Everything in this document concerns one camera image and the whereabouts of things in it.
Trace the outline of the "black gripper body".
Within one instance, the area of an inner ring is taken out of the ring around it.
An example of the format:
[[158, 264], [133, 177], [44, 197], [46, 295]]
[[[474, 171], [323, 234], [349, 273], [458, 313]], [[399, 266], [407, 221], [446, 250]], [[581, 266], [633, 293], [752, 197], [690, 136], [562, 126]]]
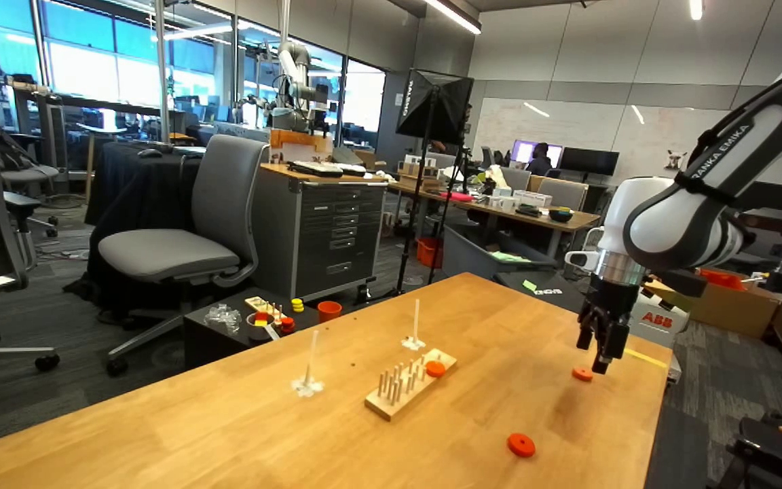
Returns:
[[583, 289], [583, 303], [581, 303], [583, 314], [593, 313], [592, 342], [596, 342], [596, 329], [603, 323], [623, 323], [626, 325], [626, 317], [630, 317], [636, 298], [638, 298], [636, 284], [617, 284], [617, 283], [607, 283], [607, 280], [599, 280], [596, 273], [592, 273], [589, 284]]

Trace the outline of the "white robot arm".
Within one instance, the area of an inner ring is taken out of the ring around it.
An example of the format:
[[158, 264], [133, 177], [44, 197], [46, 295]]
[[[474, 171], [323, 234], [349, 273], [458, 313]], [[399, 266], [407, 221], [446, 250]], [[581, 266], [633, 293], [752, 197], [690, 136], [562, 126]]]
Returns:
[[703, 130], [671, 178], [630, 177], [614, 190], [577, 313], [576, 344], [596, 342], [592, 372], [604, 375], [623, 356], [645, 270], [722, 264], [746, 243], [739, 197], [778, 156], [782, 71]]

